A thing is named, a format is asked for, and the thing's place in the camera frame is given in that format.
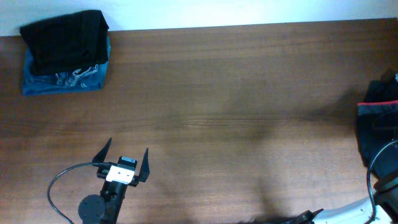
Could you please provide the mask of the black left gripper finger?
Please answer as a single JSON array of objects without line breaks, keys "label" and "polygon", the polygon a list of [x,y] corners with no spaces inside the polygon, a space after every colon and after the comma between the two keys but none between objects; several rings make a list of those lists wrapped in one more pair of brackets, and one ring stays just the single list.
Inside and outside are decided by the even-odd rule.
[{"label": "black left gripper finger", "polygon": [[140,182],[146,182],[150,174],[150,168],[149,168],[149,149],[147,148],[144,157],[142,160],[141,164],[141,169],[139,173],[139,181]]},{"label": "black left gripper finger", "polygon": [[93,163],[103,163],[104,162],[106,155],[109,151],[111,143],[112,143],[112,138],[109,138],[109,140],[105,144],[105,146],[92,159]]}]

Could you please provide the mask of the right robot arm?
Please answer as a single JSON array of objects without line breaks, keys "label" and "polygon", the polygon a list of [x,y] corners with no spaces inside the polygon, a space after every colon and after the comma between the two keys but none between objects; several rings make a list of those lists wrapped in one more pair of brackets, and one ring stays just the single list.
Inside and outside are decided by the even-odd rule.
[{"label": "right robot arm", "polygon": [[376,216],[369,198],[332,210],[306,211],[287,221],[288,224],[396,224],[397,223],[397,171],[380,179],[375,185]]}]

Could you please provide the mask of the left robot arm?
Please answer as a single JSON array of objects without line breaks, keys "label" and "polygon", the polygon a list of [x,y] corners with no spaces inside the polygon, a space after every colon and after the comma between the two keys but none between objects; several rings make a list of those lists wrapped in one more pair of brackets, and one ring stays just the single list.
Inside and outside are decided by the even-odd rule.
[{"label": "left robot arm", "polygon": [[129,186],[136,187],[145,182],[150,174],[149,150],[146,149],[141,169],[136,174],[137,161],[121,156],[117,163],[105,162],[112,140],[109,139],[104,148],[93,158],[98,168],[97,177],[104,180],[98,195],[89,195],[79,204],[78,214],[83,224],[115,224]]}]

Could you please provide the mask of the black leggings red waistband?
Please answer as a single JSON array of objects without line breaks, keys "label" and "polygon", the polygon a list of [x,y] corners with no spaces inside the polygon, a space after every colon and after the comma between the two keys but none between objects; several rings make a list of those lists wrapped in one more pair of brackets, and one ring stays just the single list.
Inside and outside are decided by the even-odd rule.
[{"label": "black leggings red waistband", "polygon": [[383,178],[397,170],[397,101],[359,103],[356,118],[359,151],[365,166],[372,161],[373,173]]}]

